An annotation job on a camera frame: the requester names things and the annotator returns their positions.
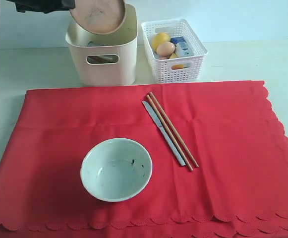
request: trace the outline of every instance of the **butter knife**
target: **butter knife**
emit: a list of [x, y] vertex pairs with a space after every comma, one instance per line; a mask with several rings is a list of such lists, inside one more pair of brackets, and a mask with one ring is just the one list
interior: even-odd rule
[[163, 134], [164, 138], [166, 139], [166, 142], [168, 143], [169, 147], [171, 148], [171, 150], [173, 151], [175, 157], [177, 158], [179, 164], [181, 166], [185, 166], [185, 162], [182, 159], [181, 155], [179, 154], [177, 148], [174, 146], [172, 140], [170, 139], [170, 137], [168, 136], [167, 132], [165, 131], [162, 122], [159, 120], [157, 114], [155, 113], [154, 109], [149, 105], [149, 103], [143, 101], [144, 107], [147, 110], [148, 114], [150, 115], [150, 117], [153, 119], [154, 123], [156, 124], [156, 126], [159, 128], [159, 130], [161, 131], [161, 133]]

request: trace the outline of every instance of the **knife handle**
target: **knife handle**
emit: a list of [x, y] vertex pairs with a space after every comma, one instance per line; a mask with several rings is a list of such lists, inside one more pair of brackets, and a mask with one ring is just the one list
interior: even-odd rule
[[159, 130], [162, 132], [164, 138], [166, 139], [166, 142], [168, 143], [169, 147], [171, 148], [171, 150], [173, 151], [173, 154], [175, 155], [175, 157], [177, 158], [179, 164], [181, 166], [185, 166], [185, 162], [182, 159], [181, 155], [179, 154], [177, 148], [174, 146], [172, 140], [170, 139], [170, 137], [168, 136], [167, 132], [165, 131], [165, 129], [161, 126], [159, 127]]

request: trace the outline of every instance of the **wooden chopstick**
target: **wooden chopstick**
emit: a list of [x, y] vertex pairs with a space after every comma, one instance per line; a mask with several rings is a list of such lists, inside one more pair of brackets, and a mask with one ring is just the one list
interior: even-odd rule
[[177, 148], [179, 154], [182, 156], [183, 160], [185, 161], [186, 165], [188, 166], [188, 168], [193, 171], [193, 167], [190, 165], [188, 159], [186, 158], [186, 156], [184, 155], [184, 152], [182, 151], [182, 149], [180, 148], [178, 142], [176, 141], [175, 137], [173, 136], [172, 132], [170, 131], [169, 127], [167, 126], [165, 120], [163, 119], [162, 115], [160, 114], [160, 112], [158, 111], [158, 109], [156, 108], [153, 100], [150, 98], [149, 95], [146, 96], [148, 99], [149, 104], [152, 106], [152, 108], [154, 109], [155, 113], [157, 114], [159, 120], [162, 122], [164, 128], [166, 129], [167, 134], [169, 135], [169, 137], [171, 138], [171, 140], [173, 141], [175, 147]]
[[174, 134], [176, 135], [176, 137], [178, 138], [178, 140], [180, 141], [180, 143], [182, 144], [182, 146], [184, 147], [184, 149], [186, 150], [187, 154], [189, 155], [189, 157], [191, 158], [191, 160], [193, 161], [194, 165], [196, 167], [199, 167], [198, 163], [196, 162], [196, 160], [194, 159], [192, 153], [190, 152], [190, 150], [188, 149], [188, 147], [186, 146], [186, 144], [184, 143], [182, 137], [179, 135], [178, 131], [176, 130], [175, 126], [172, 124], [172, 122], [170, 121], [169, 117], [167, 116], [167, 114], [165, 113], [164, 109], [162, 108], [162, 106], [159, 104], [157, 98], [155, 97], [155, 95], [150, 92], [149, 95], [154, 99], [154, 101], [156, 102], [159, 111], [161, 111], [163, 117], [166, 119], [167, 123], [169, 124], [169, 126], [171, 127], [171, 129], [173, 130]]

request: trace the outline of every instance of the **storage bin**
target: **storage bin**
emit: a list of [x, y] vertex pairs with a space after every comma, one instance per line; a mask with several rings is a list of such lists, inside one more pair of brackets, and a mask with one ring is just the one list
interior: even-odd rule
[[[90, 33], [72, 19], [65, 39], [82, 82], [89, 86], [132, 84], [135, 81], [137, 35], [136, 9], [130, 4], [126, 5], [123, 25], [108, 35]], [[104, 46], [88, 47], [89, 42]], [[116, 60], [94, 63], [90, 60], [94, 57]]]
[[[201, 43], [185, 19], [172, 19], [142, 23], [145, 53], [157, 83], [189, 82], [198, 79], [207, 49]], [[191, 47], [194, 56], [186, 58], [159, 60], [151, 48], [153, 37], [160, 32], [167, 32], [171, 37], [183, 36]], [[172, 69], [183, 64], [183, 69]]]

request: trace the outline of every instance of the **white table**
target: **white table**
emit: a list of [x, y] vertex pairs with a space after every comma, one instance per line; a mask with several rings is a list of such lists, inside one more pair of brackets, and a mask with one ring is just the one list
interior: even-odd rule
[[[288, 136], [288, 40], [205, 43], [199, 81], [265, 80]], [[154, 83], [142, 46], [135, 84]], [[0, 50], [0, 159], [27, 89], [80, 87], [67, 48]]]

